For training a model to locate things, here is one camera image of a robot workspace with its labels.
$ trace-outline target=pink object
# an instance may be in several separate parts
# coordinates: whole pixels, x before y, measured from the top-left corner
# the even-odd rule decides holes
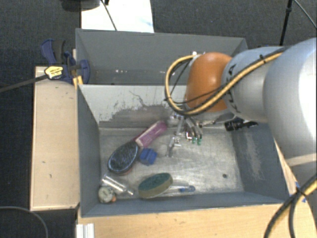
[[[167,130],[167,126],[164,121],[157,121],[151,125],[147,130],[142,132],[136,137],[135,142],[143,148],[147,148],[151,142],[158,136],[162,135]]]

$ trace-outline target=blue block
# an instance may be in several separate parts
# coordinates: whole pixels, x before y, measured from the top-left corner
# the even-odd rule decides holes
[[[157,158],[157,153],[151,148],[144,148],[140,154],[140,162],[144,165],[152,165]]]

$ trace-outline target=yellow cable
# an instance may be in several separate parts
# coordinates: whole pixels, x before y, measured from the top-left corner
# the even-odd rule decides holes
[[[190,55],[190,56],[185,56],[185,57],[181,57],[181,58],[177,59],[175,62],[173,62],[171,64],[171,66],[167,69],[167,72],[166,72],[166,76],[165,76],[166,99],[178,111],[182,111],[182,109],[179,108],[177,105],[175,105],[175,103],[172,100],[172,97],[170,95],[170,91],[169,91],[169,75],[170,75],[171,71],[175,68],[175,66],[177,66],[180,62],[188,60],[188,59],[192,59],[195,56],[196,55]]]
[[[303,191],[303,194],[308,196],[310,195],[314,190],[317,189],[317,179],[305,190]],[[303,201],[303,199],[305,198],[304,195],[301,195],[300,198],[298,199],[298,201],[296,202],[296,205],[298,204],[298,202]]]
[[[221,91],[219,91],[213,98],[211,98],[209,101],[207,101],[206,103],[204,103],[203,105],[201,105],[200,107],[197,107],[191,111],[186,111],[180,107],[178,107],[174,101],[171,98],[170,92],[169,92],[169,75],[171,73],[171,71],[175,68],[175,66],[177,64],[179,64],[180,62],[187,60],[187,59],[191,59],[194,56],[186,56],[186,57],[182,57],[179,58],[178,60],[176,60],[167,70],[166,72],[166,78],[165,78],[165,88],[166,88],[166,97],[167,97],[167,101],[174,107],[175,110],[177,111],[182,111],[184,115],[196,115],[197,113],[207,109],[208,107],[210,107],[211,105],[213,105],[215,102],[217,102],[228,90],[230,90],[239,80],[241,80],[244,76],[246,76],[247,74],[249,74],[250,72],[252,72],[253,70],[259,68],[260,66],[262,66],[263,64],[270,62],[276,58],[278,58],[283,52],[280,53],[276,53],[272,56],[269,56],[259,62],[257,62],[256,64],[248,67],[247,69],[239,72],[238,74],[236,74],[235,78],[233,78]]]

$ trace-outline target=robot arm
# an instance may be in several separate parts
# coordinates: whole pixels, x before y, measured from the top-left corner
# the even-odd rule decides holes
[[[166,73],[166,100],[185,117],[231,113],[268,123],[286,162],[303,185],[317,171],[316,46],[314,38],[289,48],[244,51],[232,59],[218,53],[184,57]],[[180,107],[169,94],[169,78],[178,63],[192,58],[185,104]],[[309,202],[317,206],[316,193]]]

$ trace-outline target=gray bin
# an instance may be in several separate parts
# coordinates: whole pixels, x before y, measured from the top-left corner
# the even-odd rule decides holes
[[[167,144],[176,130],[170,126],[151,145],[158,153],[154,165],[148,167],[136,162],[130,174],[115,177],[136,189],[142,178],[169,172],[174,180],[194,185],[195,193],[151,200],[136,196],[111,204],[99,203],[100,179],[107,171],[106,162],[113,150],[157,120],[167,121],[171,115],[171,109],[163,101],[161,82],[164,75],[153,76],[152,72],[165,71],[173,60],[191,51],[233,55],[246,49],[246,45],[243,39],[238,41],[239,38],[86,30],[77,30],[76,38],[77,58],[88,59],[92,69],[90,84],[78,88],[82,217],[281,203],[289,196],[274,140],[266,124],[234,132],[225,131],[221,125],[205,127],[201,146],[182,138],[182,147],[169,158],[165,157]],[[133,39],[136,46],[119,42],[124,38]],[[142,46],[142,42],[147,42],[147,46]],[[137,47],[143,47],[148,53]],[[127,72],[117,77],[117,68],[126,69],[134,76],[130,77]],[[148,79],[149,74],[142,73],[146,69],[151,71]],[[182,84],[173,93],[178,100],[184,95]]]

